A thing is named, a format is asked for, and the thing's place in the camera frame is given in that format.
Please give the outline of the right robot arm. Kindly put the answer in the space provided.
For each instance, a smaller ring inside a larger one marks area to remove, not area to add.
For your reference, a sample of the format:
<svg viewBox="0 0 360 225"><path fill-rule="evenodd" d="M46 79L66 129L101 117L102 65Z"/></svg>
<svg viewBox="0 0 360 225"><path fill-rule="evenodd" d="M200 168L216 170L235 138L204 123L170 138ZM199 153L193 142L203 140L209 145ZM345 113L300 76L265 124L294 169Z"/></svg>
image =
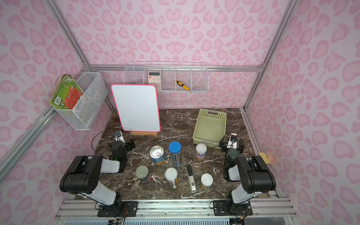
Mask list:
<svg viewBox="0 0 360 225"><path fill-rule="evenodd" d="M270 161L265 153L253 157L243 156L245 145L232 133L229 140L225 136L219 147L225 153L223 177L227 182L240 185L229 192L227 202L230 206L245 205L254 197L276 189L275 176L269 169Z"/></svg>

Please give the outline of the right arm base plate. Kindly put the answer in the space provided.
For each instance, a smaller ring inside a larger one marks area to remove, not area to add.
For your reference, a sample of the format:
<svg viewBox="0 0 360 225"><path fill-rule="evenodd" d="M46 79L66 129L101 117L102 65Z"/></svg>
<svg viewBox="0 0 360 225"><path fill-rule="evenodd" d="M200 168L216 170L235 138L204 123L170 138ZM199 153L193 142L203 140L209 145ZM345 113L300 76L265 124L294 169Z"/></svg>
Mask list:
<svg viewBox="0 0 360 225"><path fill-rule="evenodd" d="M213 200L209 204L215 216L252 216L253 211L250 202L241 204L230 203L226 200Z"/></svg>

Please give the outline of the blue can silver top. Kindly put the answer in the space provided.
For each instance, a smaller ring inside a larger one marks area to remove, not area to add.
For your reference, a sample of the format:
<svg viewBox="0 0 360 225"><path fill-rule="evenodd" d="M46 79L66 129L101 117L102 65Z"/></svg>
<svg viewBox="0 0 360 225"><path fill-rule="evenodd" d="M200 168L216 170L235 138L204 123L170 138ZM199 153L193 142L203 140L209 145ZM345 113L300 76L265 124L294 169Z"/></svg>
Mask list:
<svg viewBox="0 0 360 225"><path fill-rule="evenodd" d="M160 166L165 163L165 152L164 149L159 146L153 146L150 150L150 156L155 165Z"/></svg>

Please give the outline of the green plastic basket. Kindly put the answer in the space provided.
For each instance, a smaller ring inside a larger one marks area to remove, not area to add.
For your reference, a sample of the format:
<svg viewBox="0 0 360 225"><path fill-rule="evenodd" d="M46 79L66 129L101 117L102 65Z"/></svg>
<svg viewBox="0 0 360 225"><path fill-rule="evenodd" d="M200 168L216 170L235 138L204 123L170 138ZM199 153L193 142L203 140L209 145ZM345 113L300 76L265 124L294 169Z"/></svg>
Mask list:
<svg viewBox="0 0 360 225"><path fill-rule="evenodd" d="M226 135L226 125L225 112L200 109L193 134L194 144L203 143L219 149L219 142Z"/></svg>

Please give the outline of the yellow can white lid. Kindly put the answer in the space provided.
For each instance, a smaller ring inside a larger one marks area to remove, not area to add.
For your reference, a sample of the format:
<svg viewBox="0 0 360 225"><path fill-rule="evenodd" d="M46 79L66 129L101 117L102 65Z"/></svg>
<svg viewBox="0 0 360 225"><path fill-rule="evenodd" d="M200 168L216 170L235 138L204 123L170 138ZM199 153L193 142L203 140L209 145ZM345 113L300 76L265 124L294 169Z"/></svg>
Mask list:
<svg viewBox="0 0 360 225"><path fill-rule="evenodd" d="M165 178L173 189L178 186L178 172L175 168L171 167L165 171Z"/></svg>

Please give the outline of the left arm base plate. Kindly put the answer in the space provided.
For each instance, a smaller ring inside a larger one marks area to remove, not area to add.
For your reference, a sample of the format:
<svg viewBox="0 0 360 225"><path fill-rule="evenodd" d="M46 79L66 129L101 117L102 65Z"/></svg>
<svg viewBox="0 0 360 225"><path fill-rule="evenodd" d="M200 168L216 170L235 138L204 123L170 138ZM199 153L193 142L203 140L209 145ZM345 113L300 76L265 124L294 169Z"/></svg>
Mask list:
<svg viewBox="0 0 360 225"><path fill-rule="evenodd" d="M99 218L135 217L137 214L137 209L138 209L138 201L125 201L125 202L122 202L120 206L100 205L100 207L98 209L97 217L99 217Z"/></svg>

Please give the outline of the blue lid pencil tube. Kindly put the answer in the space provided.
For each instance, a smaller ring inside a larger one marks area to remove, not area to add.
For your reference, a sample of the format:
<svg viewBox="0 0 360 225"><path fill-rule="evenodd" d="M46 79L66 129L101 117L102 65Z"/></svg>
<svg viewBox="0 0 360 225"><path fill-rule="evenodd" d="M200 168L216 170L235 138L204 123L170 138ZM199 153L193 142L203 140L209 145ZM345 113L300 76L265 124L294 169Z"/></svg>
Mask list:
<svg viewBox="0 0 360 225"><path fill-rule="evenodd" d="M172 158L173 166L176 168L180 168L182 166L182 154L181 154L182 146L179 142L171 142L169 144L169 152Z"/></svg>

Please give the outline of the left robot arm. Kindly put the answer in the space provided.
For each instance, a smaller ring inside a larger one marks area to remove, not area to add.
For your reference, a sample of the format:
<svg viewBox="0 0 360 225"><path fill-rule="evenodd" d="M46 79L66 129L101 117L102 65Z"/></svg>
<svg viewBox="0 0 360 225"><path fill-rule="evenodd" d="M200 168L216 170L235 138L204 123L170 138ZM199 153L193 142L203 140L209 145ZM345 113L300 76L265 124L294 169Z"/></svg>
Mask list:
<svg viewBox="0 0 360 225"><path fill-rule="evenodd" d="M77 156L60 181L60 191L87 197L99 204L99 212L119 214L123 204L119 193L110 190L99 180L102 173L122 173L127 164L127 154L136 147L133 139L126 143L117 139L110 145L112 155Z"/></svg>

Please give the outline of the pink can white lid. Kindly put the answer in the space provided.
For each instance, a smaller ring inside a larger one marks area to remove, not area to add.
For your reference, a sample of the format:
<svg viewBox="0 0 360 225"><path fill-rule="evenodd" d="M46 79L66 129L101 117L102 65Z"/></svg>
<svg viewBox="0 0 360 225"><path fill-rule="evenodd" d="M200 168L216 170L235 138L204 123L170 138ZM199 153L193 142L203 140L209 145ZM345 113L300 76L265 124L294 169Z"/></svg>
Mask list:
<svg viewBox="0 0 360 225"><path fill-rule="evenodd" d="M196 146L196 159L198 162L203 162L205 160L207 152L207 146L203 143L199 143Z"/></svg>

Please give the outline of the orange can white lid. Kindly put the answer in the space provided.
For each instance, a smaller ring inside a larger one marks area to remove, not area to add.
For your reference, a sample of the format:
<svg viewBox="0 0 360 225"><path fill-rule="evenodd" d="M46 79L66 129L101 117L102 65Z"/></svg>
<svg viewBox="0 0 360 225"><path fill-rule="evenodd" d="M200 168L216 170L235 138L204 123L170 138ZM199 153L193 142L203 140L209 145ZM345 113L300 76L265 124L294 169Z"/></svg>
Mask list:
<svg viewBox="0 0 360 225"><path fill-rule="evenodd" d="M204 173L201 176L201 187L209 189L213 185L213 177L209 173Z"/></svg>

